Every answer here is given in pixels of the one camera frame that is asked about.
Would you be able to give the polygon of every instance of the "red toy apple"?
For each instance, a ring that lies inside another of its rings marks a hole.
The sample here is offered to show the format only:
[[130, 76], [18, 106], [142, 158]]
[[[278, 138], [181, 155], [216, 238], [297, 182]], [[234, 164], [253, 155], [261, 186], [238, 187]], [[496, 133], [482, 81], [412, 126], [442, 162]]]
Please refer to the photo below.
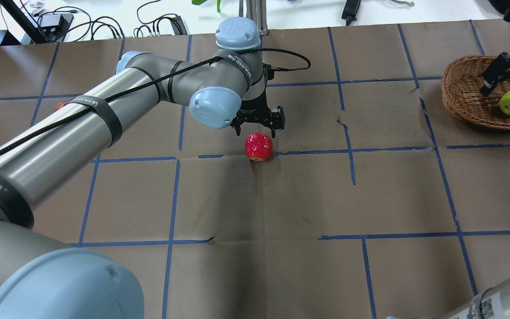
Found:
[[273, 153], [273, 140], [263, 133], [252, 133], [245, 141], [245, 154], [252, 161], [264, 162]]
[[64, 107], [64, 105], [66, 105], [66, 103], [68, 103], [68, 101], [61, 101], [60, 103], [58, 103], [58, 105], [56, 105], [56, 107], [54, 107], [54, 112], [56, 112], [59, 109], [61, 109], [62, 107]]

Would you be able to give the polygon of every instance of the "velcro strap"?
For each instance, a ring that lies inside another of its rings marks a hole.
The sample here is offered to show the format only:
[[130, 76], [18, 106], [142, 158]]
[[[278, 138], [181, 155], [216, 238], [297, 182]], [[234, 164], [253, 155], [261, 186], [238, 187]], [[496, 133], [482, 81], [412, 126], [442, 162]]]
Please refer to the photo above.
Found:
[[[180, 64], [182, 64], [182, 62], [184, 61], [178, 61], [176, 63], [174, 63], [174, 66], [172, 66], [172, 70], [170, 70], [170, 73], [174, 73], [176, 72], [176, 70], [178, 69], [178, 67], [180, 66]], [[172, 103], [176, 103], [174, 101], [174, 95], [172, 94], [172, 83], [174, 82], [174, 77], [170, 77], [170, 79], [168, 79], [168, 99], [170, 99], [170, 101]]]
[[253, 82], [253, 71], [251, 67], [245, 62], [240, 54], [232, 50], [219, 50], [214, 54], [214, 57], [221, 57], [224, 60], [231, 62], [237, 69], [241, 70], [247, 79], [247, 85], [251, 86]]
[[0, 176], [0, 207], [13, 224], [32, 229], [34, 216], [22, 195]]
[[81, 105], [86, 105], [88, 107], [93, 108], [93, 111], [99, 115], [107, 127], [109, 127], [109, 131], [111, 132], [111, 145], [115, 144], [115, 142], [119, 141], [121, 136], [123, 135], [123, 127], [121, 126], [121, 122], [119, 118], [115, 114], [115, 112], [109, 106], [104, 99], [100, 99], [99, 97], [92, 97], [90, 95], [79, 95], [74, 97], [66, 105], [70, 103], [77, 103]]

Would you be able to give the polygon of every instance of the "wicker basket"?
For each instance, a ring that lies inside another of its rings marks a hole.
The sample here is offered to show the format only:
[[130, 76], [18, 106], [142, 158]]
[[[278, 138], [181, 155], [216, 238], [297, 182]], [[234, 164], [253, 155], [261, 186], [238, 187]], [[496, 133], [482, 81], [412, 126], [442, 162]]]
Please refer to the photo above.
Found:
[[510, 91], [510, 80], [504, 81], [488, 97], [483, 86], [483, 71], [495, 56], [466, 56], [453, 61], [442, 78], [442, 100], [448, 112], [461, 121], [495, 129], [510, 129], [510, 117], [502, 113], [498, 103]]

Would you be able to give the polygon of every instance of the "black cable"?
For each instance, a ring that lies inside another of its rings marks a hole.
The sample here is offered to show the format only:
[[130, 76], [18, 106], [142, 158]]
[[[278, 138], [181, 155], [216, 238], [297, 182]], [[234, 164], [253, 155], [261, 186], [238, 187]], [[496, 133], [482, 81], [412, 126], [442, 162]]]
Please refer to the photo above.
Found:
[[72, 32], [73, 30], [76, 30], [79, 27], [82, 27], [82, 26], [85, 26], [86, 24], [91, 24], [91, 23], [96, 23], [96, 22], [95, 21], [88, 21], [88, 22], [84, 22], [84, 23], [78, 24], [77, 26], [75, 26], [75, 27], [71, 28], [70, 30], [66, 31], [62, 36], [60, 36], [60, 38], [57, 38], [54, 42], [58, 42], [58, 40], [60, 40], [61, 38], [64, 38], [64, 36], [66, 36], [66, 34], [68, 34], [69, 32]]
[[[245, 50], [236, 51], [236, 53], [238, 53], [238, 54], [245, 54], [245, 53], [262, 52], [262, 51], [287, 53], [287, 54], [299, 57], [299, 58], [303, 59], [304, 61], [306, 61], [306, 63], [307, 63], [307, 65], [305, 67], [298, 67], [298, 68], [295, 68], [295, 69], [287, 69], [285, 67], [276, 67], [275, 69], [277, 71], [306, 70], [306, 69], [309, 69], [310, 66], [311, 66], [311, 62], [310, 62], [310, 60], [307, 57], [305, 57], [305, 56], [303, 56], [303, 55], [301, 55], [299, 53], [292, 52], [292, 51], [289, 51], [289, 50], [284, 50], [284, 49], [253, 48], [253, 49], [245, 49]], [[180, 75], [180, 74], [182, 74], [184, 72], [188, 72], [188, 71], [190, 71], [192, 69], [196, 69], [197, 67], [200, 67], [202, 65], [206, 65], [208, 63], [213, 63], [213, 62], [219, 61], [221, 59], [222, 59], [221, 57], [212, 57], [212, 58], [210, 58], [210, 59], [208, 59], [206, 61], [202, 61], [200, 63], [196, 63], [196, 64], [191, 65], [189, 67], [185, 67], [182, 70], [179, 70], [179, 71], [170, 73], [168, 75], [165, 75], [163, 77], [160, 77], [158, 79], [155, 79], [154, 81], [150, 81], [150, 82], [144, 83], [143, 85], [139, 85], [139, 86], [133, 87], [131, 89], [126, 89], [125, 91], [122, 91], [122, 92], [116, 93], [114, 95], [111, 95], [110, 97], [105, 98], [105, 101], [107, 101], [107, 102], [113, 101], [113, 100], [118, 99], [120, 97], [123, 97], [123, 96], [125, 96], [127, 94], [139, 91], [140, 89], [144, 89], [144, 88], [149, 87], [151, 85], [155, 85], [156, 83], [164, 81], [165, 79], [175, 77], [176, 75]], [[22, 145], [23, 143], [27, 142], [30, 139], [33, 139], [34, 137], [36, 137], [38, 135], [46, 133], [46, 132], [50, 131], [51, 129], [55, 129], [56, 127], [59, 127], [59, 126], [61, 126], [63, 124], [66, 124], [66, 123], [69, 123], [71, 121], [74, 121], [74, 120], [82, 117], [83, 115], [86, 115], [87, 113], [90, 113], [92, 110], [93, 109], [91, 109], [91, 108], [83, 109], [83, 110], [79, 111], [78, 113], [75, 113], [73, 115], [70, 115], [69, 117], [65, 117], [64, 119], [61, 119], [60, 121], [56, 121], [56, 122], [54, 122], [52, 124], [46, 125], [45, 127], [42, 127], [41, 129], [38, 129], [37, 131], [34, 131], [33, 133], [30, 133], [29, 135], [21, 138], [20, 140], [18, 140], [16, 142], [8, 145], [7, 147], [4, 147], [3, 149], [1, 149], [0, 150], [0, 156], [4, 155], [4, 154], [6, 154], [6, 153], [8, 153], [10, 151], [12, 151], [12, 149], [15, 149], [16, 147]]]
[[16, 147], [19, 147], [23, 143], [33, 139], [34, 137], [36, 137], [38, 135], [44, 134], [44, 133], [50, 131], [51, 129], [55, 129], [56, 127], [59, 127], [63, 124], [70, 123], [71, 121], [79, 119], [83, 115], [90, 113], [92, 110], [93, 109], [88, 107], [87, 109], [83, 109], [83, 110], [79, 111], [78, 113], [70, 115], [69, 117], [65, 117], [64, 119], [61, 119], [61, 120], [56, 121], [52, 124], [46, 125], [45, 127], [42, 127], [41, 129], [38, 129], [38, 130], [34, 131], [33, 133], [30, 133], [29, 135], [24, 136], [22, 139], [8, 145], [7, 147], [0, 149], [0, 156], [12, 151]]
[[141, 28], [147, 28], [147, 30], [149, 31], [149, 35], [152, 35], [152, 31], [150, 30], [150, 27], [147, 26], [146, 24], [143, 24], [142, 26], [135, 28], [135, 30], [133, 30], [133, 35], [135, 35], [135, 38], [139, 37], [139, 31], [141, 32], [143, 37], [145, 36], [145, 34], [144, 34], [143, 30], [141, 30]]
[[119, 93], [117, 93], [117, 94], [113, 94], [113, 95], [111, 95], [110, 97], [106, 97], [104, 100], [105, 100], [106, 102], [110, 102], [110, 101], [116, 100], [116, 99], [118, 99], [118, 98], [120, 98], [120, 97], [124, 97], [125, 95], [127, 95], [127, 94], [129, 94], [129, 93], [133, 93], [133, 92], [139, 91], [140, 89], [144, 89], [144, 88], [149, 87], [149, 86], [151, 86], [151, 85], [155, 85], [156, 83], [161, 82], [161, 81], [164, 81], [165, 79], [175, 77], [176, 75], [180, 75], [180, 74], [182, 74], [182, 73], [184, 73], [184, 72], [188, 72], [188, 71], [193, 70], [193, 69], [195, 69], [195, 68], [197, 68], [197, 67], [199, 67], [199, 66], [202, 66], [202, 65], [204, 65], [204, 64], [214, 63], [214, 62], [216, 62], [216, 61], [218, 61], [218, 60], [221, 60], [221, 59], [222, 59], [221, 57], [212, 57], [212, 58], [210, 58], [210, 59], [208, 59], [208, 60], [206, 60], [206, 61], [202, 61], [202, 62], [200, 62], [200, 63], [196, 63], [196, 64], [191, 65], [191, 66], [189, 66], [189, 67], [185, 67], [185, 68], [184, 68], [184, 69], [182, 69], [182, 70], [179, 70], [179, 71], [176, 71], [176, 72], [174, 72], [174, 73], [170, 73], [170, 74], [168, 74], [168, 75], [165, 75], [165, 76], [163, 76], [163, 77], [160, 77], [160, 78], [158, 78], [158, 79], [155, 79], [154, 81], [150, 81], [150, 82], [144, 83], [144, 84], [142, 84], [142, 85], [135, 86], [135, 87], [133, 87], [133, 88], [131, 88], [131, 89], [126, 89], [125, 91], [121, 91], [121, 92], [119, 92]]
[[23, 6], [26, 14], [28, 14], [28, 16], [30, 17], [30, 19], [32, 19], [32, 21], [34, 22], [34, 24], [36, 24], [36, 28], [38, 28], [38, 32], [40, 32], [40, 34], [42, 35], [42, 37], [44, 37], [44, 39], [46, 39], [46, 41], [48, 42], [53, 42], [51, 39], [49, 39], [48, 37], [46, 37], [46, 34], [44, 34], [44, 32], [42, 32], [42, 27], [40, 26], [40, 24], [38, 24], [38, 22], [36, 21], [36, 19], [34, 19], [34, 17], [32, 16], [32, 14], [30, 14], [30, 11], [28, 9], [26, 9], [26, 4], [24, 4], [22, 2], [22, 0], [18, 0], [20, 2], [20, 4]]
[[[88, 22], [90, 22], [92, 20], [90, 14], [87, 13], [87, 11], [83, 10], [82, 8], [78, 8], [78, 7], [62, 6], [62, 7], [54, 9], [54, 11], [57, 11], [57, 10], [60, 10], [60, 9], [65, 9], [65, 8], [72, 8], [72, 9], [78, 10], [79, 12], [83, 12], [87, 16]], [[90, 29], [91, 29], [91, 25], [87, 27], [87, 30], [82, 34], [82, 36], [80, 36], [76, 40], [73, 40], [72, 42], [77, 42], [77, 41], [81, 40], [84, 36], [86, 36], [86, 34], [90, 31]]]
[[5, 15], [3, 14], [3, 6], [1, 4], [0, 4], [0, 9], [1, 9], [1, 16], [3, 17], [3, 22], [5, 22], [5, 26], [7, 27], [7, 30], [8, 30], [8, 24], [6, 24]]
[[153, 21], [153, 26], [154, 26], [154, 23], [156, 22], [156, 29], [158, 30], [159, 33], [160, 33], [160, 22], [163, 19], [169, 20], [170, 24], [172, 24], [173, 26], [176, 26], [176, 29], [178, 29], [178, 32], [180, 33], [180, 35], [183, 34], [182, 28], [180, 28], [180, 25], [178, 25], [178, 22], [174, 18], [170, 18], [169, 16], [166, 16], [166, 15], [160, 16], [159, 18], [157, 18], [156, 20]]
[[117, 26], [119, 27], [119, 31], [121, 31], [121, 34], [117, 33], [119, 38], [121, 38], [121, 36], [123, 36], [123, 38], [125, 38], [125, 33], [123, 32], [123, 28], [121, 28], [121, 25], [119, 24], [119, 22], [117, 20], [111, 18], [110, 16], [100, 16], [95, 21], [99, 21], [100, 19], [110, 19], [110, 20], [113, 20], [113, 22], [115, 22], [117, 24]]
[[[93, 28], [93, 26], [95, 25], [95, 22], [103, 23], [101, 21], [93, 21], [93, 24], [91, 25], [91, 28]], [[102, 25], [98, 26], [97, 29], [95, 29], [94, 31], [91, 31], [91, 38], [90, 38], [90, 40], [95, 40], [93, 37], [97, 33], [97, 30], [99, 30], [101, 27], [108, 27], [109, 31], [111, 31], [111, 34], [113, 35], [113, 39], [117, 39], [117, 36], [119, 36], [119, 38], [121, 38], [121, 35], [119, 35], [119, 32], [117, 31], [117, 29], [114, 26], [111, 26], [111, 24], [103, 23]]]
[[[298, 67], [298, 68], [295, 68], [295, 69], [288, 69], [286, 67], [275, 67], [273, 69], [275, 71], [289, 72], [289, 71], [307, 70], [307, 69], [309, 69], [311, 67], [311, 62], [310, 62], [310, 60], [307, 57], [301, 55], [300, 53], [292, 52], [292, 51], [285, 50], [285, 49], [253, 48], [253, 49], [245, 49], [245, 50], [240, 50], [240, 51], [235, 51], [235, 52], [237, 54], [245, 54], [245, 53], [262, 52], [262, 51], [287, 53], [287, 54], [290, 54], [292, 56], [296, 56], [296, 57], [299, 57], [299, 58], [303, 59], [308, 64], [305, 67]], [[221, 60], [221, 57], [212, 57], [212, 58], [210, 58], [210, 59], [208, 59], [206, 61], [203, 61], [203, 62], [200, 62], [200, 63], [196, 63], [196, 64], [191, 65], [189, 67], [185, 67], [184, 69], [182, 69], [180, 71], [176, 71], [174, 73], [170, 73], [168, 75], [165, 75], [163, 77], [155, 79], [154, 81], [150, 81], [150, 82], [144, 83], [142, 85], [135, 86], [135, 87], [133, 87], [131, 89], [126, 89], [125, 91], [122, 91], [122, 92], [119, 92], [117, 94], [111, 95], [110, 97], [106, 97], [105, 101], [109, 102], [109, 101], [116, 100], [116, 99], [118, 99], [120, 97], [123, 97], [123, 96], [129, 94], [129, 93], [133, 93], [133, 92], [139, 91], [140, 89], [144, 89], [145, 87], [148, 87], [148, 86], [151, 86], [151, 85], [155, 85], [156, 83], [164, 81], [165, 79], [175, 77], [176, 75], [182, 74], [184, 72], [188, 72], [188, 71], [190, 71], [192, 69], [195, 69], [195, 68], [197, 68], [199, 66], [202, 66], [202, 65], [207, 64], [207, 63], [213, 63], [213, 62], [216, 62], [218, 60]]]
[[139, 6], [139, 7], [137, 8], [137, 19], [139, 20], [139, 22], [140, 22], [140, 23], [142, 23], [142, 24], [149, 24], [150, 22], [143, 22], [143, 21], [141, 20], [141, 17], [139, 16], [139, 10], [141, 10], [141, 8], [142, 8], [143, 6], [146, 6], [147, 4], [153, 4], [154, 2], [158, 2], [158, 1], [160, 1], [160, 0], [153, 0], [153, 1], [149, 1], [149, 2], [147, 2], [147, 3], [143, 4], [142, 6]]

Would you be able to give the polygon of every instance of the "qr code label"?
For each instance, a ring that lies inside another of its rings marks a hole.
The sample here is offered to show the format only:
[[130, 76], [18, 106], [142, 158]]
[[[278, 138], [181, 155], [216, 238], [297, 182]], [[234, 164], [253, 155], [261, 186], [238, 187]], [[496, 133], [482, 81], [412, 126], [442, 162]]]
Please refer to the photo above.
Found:
[[483, 319], [492, 319], [495, 317], [492, 301], [493, 298], [489, 298], [481, 303], [481, 314], [483, 315]]
[[506, 319], [501, 305], [501, 293], [497, 292], [481, 301], [481, 315], [483, 319]]

